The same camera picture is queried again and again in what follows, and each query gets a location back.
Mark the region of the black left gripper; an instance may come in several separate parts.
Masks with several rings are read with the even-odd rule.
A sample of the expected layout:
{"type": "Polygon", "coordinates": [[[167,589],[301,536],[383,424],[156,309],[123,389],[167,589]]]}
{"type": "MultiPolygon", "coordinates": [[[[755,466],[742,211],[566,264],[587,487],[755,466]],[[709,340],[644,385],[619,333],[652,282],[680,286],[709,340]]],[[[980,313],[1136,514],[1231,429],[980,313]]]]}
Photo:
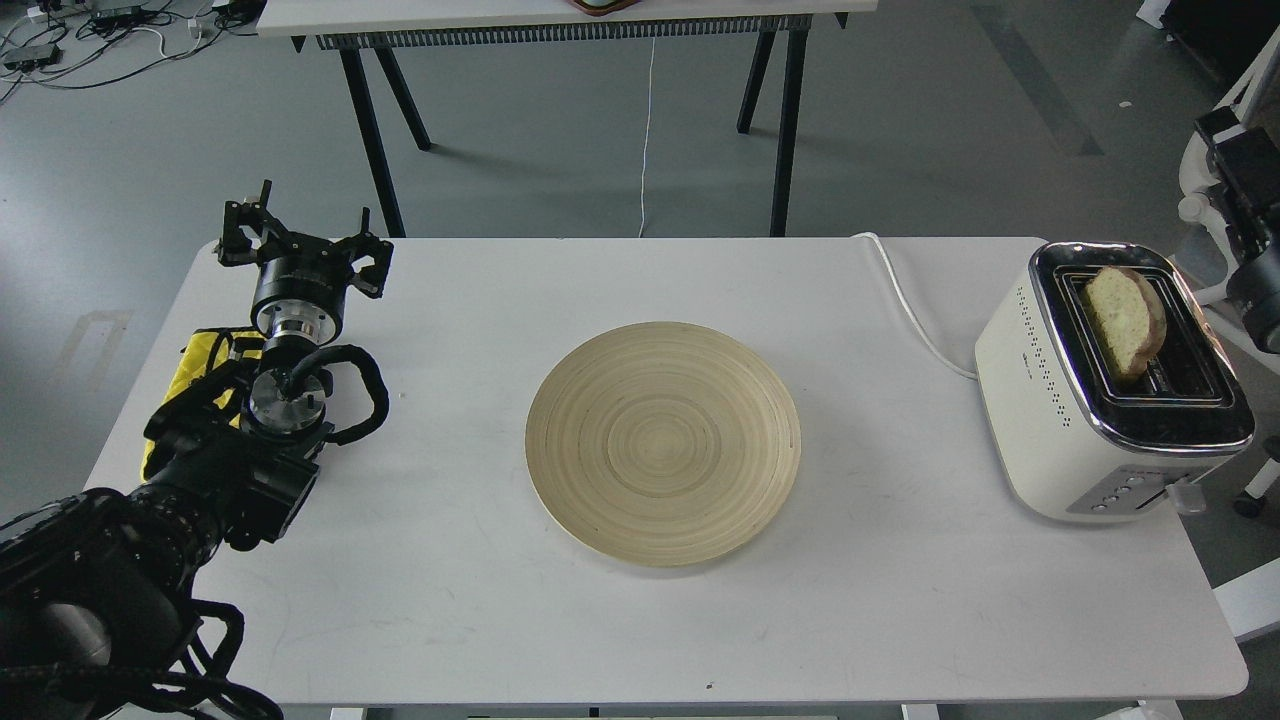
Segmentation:
{"type": "Polygon", "coordinates": [[[269,210],[273,182],[257,195],[225,202],[216,260],[221,266],[259,266],[251,322],[266,337],[288,334],[300,322],[306,337],[337,337],[344,325],[346,291],[381,299],[396,246],[371,231],[362,208],[358,229],[332,242],[291,232],[269,210]]]}

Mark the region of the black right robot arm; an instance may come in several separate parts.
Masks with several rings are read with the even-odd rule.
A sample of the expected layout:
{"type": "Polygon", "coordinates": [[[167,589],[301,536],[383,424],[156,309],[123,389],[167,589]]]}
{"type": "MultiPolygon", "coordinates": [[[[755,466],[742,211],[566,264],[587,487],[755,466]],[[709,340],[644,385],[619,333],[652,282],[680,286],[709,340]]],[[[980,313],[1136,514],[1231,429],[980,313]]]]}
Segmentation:
{"type": "Polygon", "coordinates": [[[1226,225],[1225,292],[1254,346],[1279,352],[1279,151],[1265,129],[1247,128],[1229,106],[1196,120],[1216,182],[1210,204],[1226,225]]]}

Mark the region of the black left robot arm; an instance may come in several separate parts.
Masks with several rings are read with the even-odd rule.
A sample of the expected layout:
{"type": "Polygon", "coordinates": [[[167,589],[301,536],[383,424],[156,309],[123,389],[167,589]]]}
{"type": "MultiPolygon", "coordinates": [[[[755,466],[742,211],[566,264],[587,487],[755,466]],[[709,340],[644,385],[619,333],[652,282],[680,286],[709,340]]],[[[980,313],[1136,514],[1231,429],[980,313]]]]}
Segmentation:
{"type": "Polygon", "coordinates": [[[264,693],[229,679],[244,638],[230,603],[198,600],[195,578],[223,546],[280,539],[329,445],[387,420],[372,356],[342,345],[346,293],[381,297],[393,243],[370,231],[328,240],[287,229],[255,200],[229,201],[215,251],[256,266],[256,340],[148,419],[142,483],[99,487],[3,525],[3,716],[102,719],[133,705],[156,714],[279,719],[264,693]]]}

